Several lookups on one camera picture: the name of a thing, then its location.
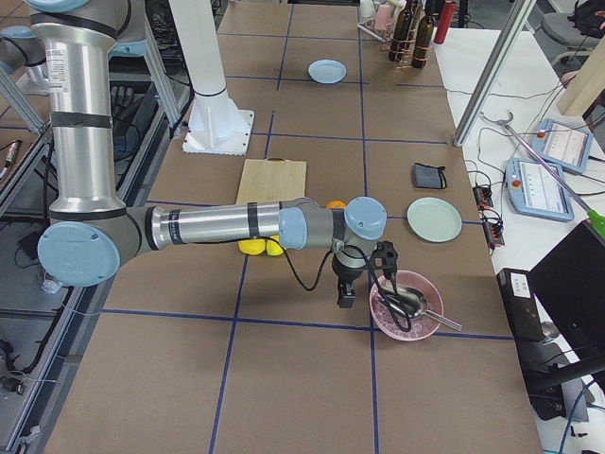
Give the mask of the metal scoop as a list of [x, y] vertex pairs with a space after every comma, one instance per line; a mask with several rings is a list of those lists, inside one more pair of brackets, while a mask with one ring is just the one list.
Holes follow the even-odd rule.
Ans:
[[402, 317], [410, 327], [412, 320], [426, 316], [456, 331], [462, 330], [461, 324], [429, 309], [426, 297], [415, 288], [399, 284], [393, 285], [387, 281], [378, 285], [378, 293], [380, 302], [387, 307], [395, 322], [399, 322], [399, 317]]

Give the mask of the dark wine bottle left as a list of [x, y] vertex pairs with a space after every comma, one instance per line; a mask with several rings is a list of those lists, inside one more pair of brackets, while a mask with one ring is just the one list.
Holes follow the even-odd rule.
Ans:
[[390, 61], [400, 61], [402, 59], [415, 13], [421, 5], [421, 1], [406, 1], [405, 6], [399, 12], [390, 42]]

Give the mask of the orange fruit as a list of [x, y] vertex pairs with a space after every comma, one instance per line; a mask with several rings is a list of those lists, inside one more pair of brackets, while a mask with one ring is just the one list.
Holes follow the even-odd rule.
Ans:
[[329, 209], [344, 209], [346, 207], [346, 203], [340, 200], [332, 200], [329, 201], [325, 207]]

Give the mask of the pink bowl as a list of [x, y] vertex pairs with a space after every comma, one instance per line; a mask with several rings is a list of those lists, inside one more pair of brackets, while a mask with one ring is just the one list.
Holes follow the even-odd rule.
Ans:
[[[397, 271], [396, 281], [398, 292], [401, 293], [401, 286], [415, 288], [420, 291], [427, 300], [427, 308], [443, 314], [443, 302], [437, 288], [424, 276], [414, 271]], [[430, 337], [435, 333], [440, 323], [427, 317], [419, 316], [411, 320], [411, 329], [408, 332], [402, 331], [394, 322], [388, 309], [382, 304], [377, 289], [373, 284], [370, 291], [370, 310], [374, 324], [389, 337], [398, 341], [419, 341]]]

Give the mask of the grey folded cloth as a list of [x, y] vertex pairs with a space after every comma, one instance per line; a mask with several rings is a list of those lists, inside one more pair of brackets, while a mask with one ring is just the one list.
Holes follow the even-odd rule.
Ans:
[[444, 171], [444, 166], [428, 166], [415, 163], [412, 166], [412, 182], [418, 188], [445, 189], [447, 180]]

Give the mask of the light blue plate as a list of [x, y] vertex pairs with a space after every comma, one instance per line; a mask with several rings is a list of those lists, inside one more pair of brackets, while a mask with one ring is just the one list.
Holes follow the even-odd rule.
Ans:
[[336, 84], [344, 80], [347, 75], [346, 66], [335, 60], [313, 61], [307, 69], [309, 77], [320, 84]]

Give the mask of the light green plate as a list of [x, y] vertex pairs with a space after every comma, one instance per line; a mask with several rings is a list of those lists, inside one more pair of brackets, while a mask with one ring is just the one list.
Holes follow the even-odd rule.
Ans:
[[458, 209], [439, 198], [415, 200], [407, 208], [407, 221], [411, 230], [429, 242], [442, 243], [456, 238], [462, 229]]

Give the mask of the teach pendant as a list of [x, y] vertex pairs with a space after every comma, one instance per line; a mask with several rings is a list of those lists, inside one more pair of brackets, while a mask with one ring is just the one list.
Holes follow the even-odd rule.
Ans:
[[574, 219], [569, 195], [539, 163], [510, 158], [505, 182], [512, 209], [516, 213], [560, 222]]
[[531, 145], [546, 161], [580, 175], [587, 166], [593, 140], [593, 134], [585, 127], [547, 118], [538, 126]]

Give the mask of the yellow lemon outer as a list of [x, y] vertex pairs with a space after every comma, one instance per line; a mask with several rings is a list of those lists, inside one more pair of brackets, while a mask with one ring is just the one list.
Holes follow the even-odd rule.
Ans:
[[266, 254], [268, 256], [280, 256], [285, 252], [280, 243], [274, 239], [268, 239], [266, 241]]

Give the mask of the black computer box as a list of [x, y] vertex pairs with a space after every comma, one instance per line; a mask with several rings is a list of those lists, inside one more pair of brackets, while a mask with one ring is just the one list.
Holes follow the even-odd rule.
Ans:
[[[554, 342], [558, 337], [557, 328], [544, 329], [527, 272], [504, 268], [496, 278], [524, 379], [546, 375], [568, 365], [570, 361]], [[550, 420], [568, 416], [581, 388], [581, 380], [573, 378], [527, 394], [538, 416]]]

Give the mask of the bamboo cutting board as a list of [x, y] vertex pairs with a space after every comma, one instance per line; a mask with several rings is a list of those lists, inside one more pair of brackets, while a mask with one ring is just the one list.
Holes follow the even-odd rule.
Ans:
[[247, 159], [236, 204], [289, 201], [305, 195], [307, 162], [282, 159]]

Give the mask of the black monitor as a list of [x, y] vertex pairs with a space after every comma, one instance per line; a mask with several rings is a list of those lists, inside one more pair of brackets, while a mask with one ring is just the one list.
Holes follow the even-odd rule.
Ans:
[[604, 351], [604, 238], [579, 223], [528, 274], [549, 318], [582, 358]]

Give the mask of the dark wine bottle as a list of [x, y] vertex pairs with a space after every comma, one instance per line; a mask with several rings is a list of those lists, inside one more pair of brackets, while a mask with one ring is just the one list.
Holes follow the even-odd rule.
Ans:
[[405, 6], [399, 12], [390, 42], [390, 61], [400, 61], [402, 59], [415, 13], [421, 5], [421, 1], [406, 1]]
[[411, 65], [417, 69], [422, 69], [426, 65], [427, 53], [434, 30], [435, 4], [435, 0], [425, 1], [424, 14], [418, 24], [411, 60]]

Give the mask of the teach pendant far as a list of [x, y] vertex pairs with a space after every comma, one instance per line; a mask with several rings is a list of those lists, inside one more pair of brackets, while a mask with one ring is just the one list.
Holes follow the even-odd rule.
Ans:
[[546, 161], [580, 175], [587, 166], [593, 140], [593, 134], [585, 127], [547, 118], [538, 126], [531, 145]]

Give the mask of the pink cup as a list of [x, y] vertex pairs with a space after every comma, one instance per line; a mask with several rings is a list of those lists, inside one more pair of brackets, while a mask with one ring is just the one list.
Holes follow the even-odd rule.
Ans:
[[390, 5], [379, 5], [374, 16], [374, 28], [377, 31], [387, 31], [391, 25]]

